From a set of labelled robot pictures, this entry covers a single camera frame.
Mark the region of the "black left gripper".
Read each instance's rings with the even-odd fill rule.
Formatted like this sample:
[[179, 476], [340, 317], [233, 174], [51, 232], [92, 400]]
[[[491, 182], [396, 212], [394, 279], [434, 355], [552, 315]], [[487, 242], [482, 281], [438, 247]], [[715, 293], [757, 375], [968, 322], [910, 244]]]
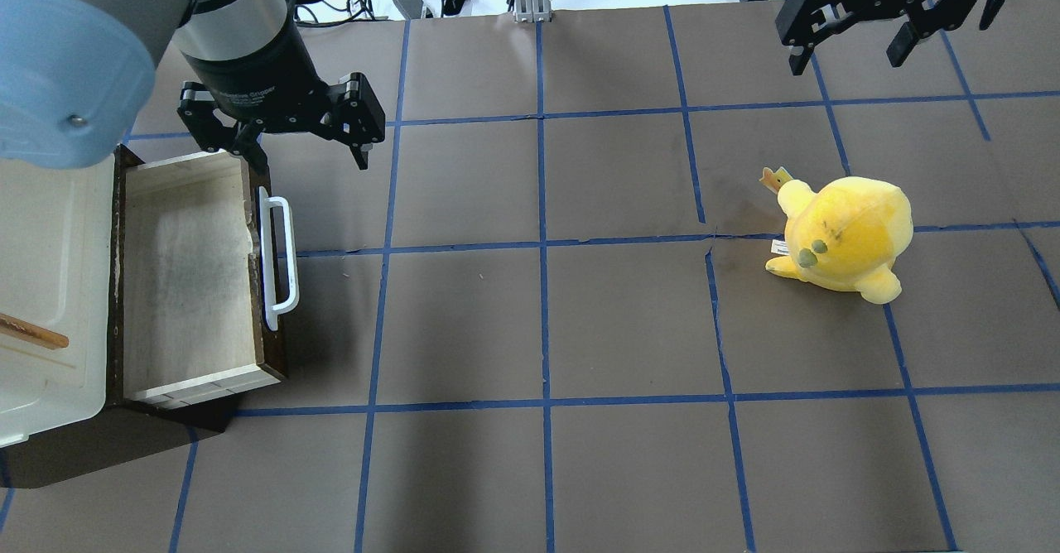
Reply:
[[367, 75], [321, 81], [287, 0], [195, 0], [176, 47], [196, 75], [177, 114], [196, 143], [230, 143], [269, 172], [262, 133], [313, 133], [349, 148], [357, 168], [385, 141], [386, 115]]

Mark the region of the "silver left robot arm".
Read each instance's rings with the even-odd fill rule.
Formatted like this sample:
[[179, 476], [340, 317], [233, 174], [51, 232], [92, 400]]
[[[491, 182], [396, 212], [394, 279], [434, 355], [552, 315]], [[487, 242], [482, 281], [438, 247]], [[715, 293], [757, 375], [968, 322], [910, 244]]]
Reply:
[[2, 157], [93, 166], [132, 129], [166, 49], [195, 74], [177, 115], [202, 151], [267, 171], [263, 133], [339, 142], [358, 168], [386, 137], [366, 75], [318, 75], [298, 0], [1, 0]]

